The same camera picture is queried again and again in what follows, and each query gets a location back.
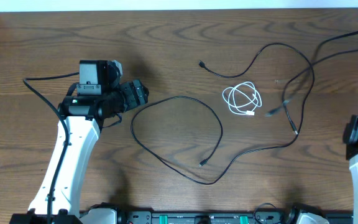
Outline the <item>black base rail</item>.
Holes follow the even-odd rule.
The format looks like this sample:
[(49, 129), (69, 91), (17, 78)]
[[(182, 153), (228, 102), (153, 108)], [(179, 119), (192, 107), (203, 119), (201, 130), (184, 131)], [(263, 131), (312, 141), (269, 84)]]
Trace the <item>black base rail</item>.
[(259, 205), (254, 211), (241, 212), (168, 212), (147, 209), (125, 210), (101, 203), (80, 212), (82, 223), (117, 224), (251, 224), (251, 223), (334, 223), (350, 224), (351, 213), (324, 213), (316, 207), (296, 203), (289, 213), (270, 203)]

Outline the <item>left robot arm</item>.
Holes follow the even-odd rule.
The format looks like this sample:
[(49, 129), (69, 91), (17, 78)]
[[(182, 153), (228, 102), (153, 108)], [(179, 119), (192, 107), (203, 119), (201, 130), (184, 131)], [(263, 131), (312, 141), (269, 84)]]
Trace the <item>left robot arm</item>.
[(12, 215), (11, 223), (125, 223), (127, 215), (105, 203), (80, 212), (80, 194), (94, 145), (104, 120), (148, 102), (149, 91), (140, 80), (121, 82), (116, 60), (82, 60), (73, 83), (53, 112), (58, 134), (45, 177), (26, 213)]

